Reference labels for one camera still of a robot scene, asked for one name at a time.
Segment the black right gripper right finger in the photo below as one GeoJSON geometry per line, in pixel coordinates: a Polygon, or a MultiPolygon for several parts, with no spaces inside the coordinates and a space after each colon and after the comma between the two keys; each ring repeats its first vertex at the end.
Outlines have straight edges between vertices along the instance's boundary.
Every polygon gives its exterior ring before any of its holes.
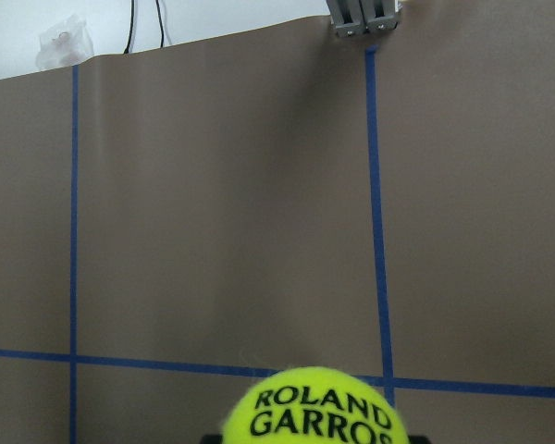
{"type": "Polygon", "coordinates": [[[432,441],[427,436],[422,435],[410,435],[410,444],[432,444],[432,441]]]}

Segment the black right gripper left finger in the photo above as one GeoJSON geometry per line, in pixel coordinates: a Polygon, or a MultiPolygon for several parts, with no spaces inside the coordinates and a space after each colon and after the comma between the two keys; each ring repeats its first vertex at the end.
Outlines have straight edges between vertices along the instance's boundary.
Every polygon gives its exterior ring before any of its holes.
{"type": "Polygon", "coordinates": [[[199,441],[200,444],[222,444],[223,437],[218,434],[203,435],[199,441]]]}

